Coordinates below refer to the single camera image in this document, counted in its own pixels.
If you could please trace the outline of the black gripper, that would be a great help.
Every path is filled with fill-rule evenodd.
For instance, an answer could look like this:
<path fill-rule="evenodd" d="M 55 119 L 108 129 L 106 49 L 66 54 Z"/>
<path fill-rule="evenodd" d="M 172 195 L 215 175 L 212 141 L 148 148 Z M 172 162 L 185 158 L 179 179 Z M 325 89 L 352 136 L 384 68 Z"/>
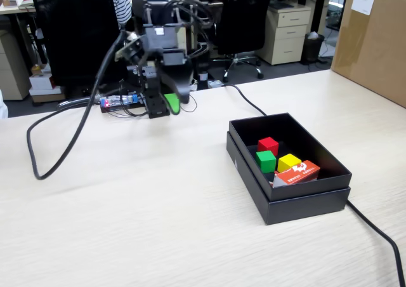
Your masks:
<path fill-rule="evenodd" d="M 190 100 L 193 65 L 187 63 L 187 53 L 179 47 L 175 27 L 145 27 L 141 45 L 143 53 L 138 65 L 152 59 L 160 80 L 174 92 L 162 97 L 170 113 L 177 116 L 181 110 L 180 102 L 187 104 Z"/>

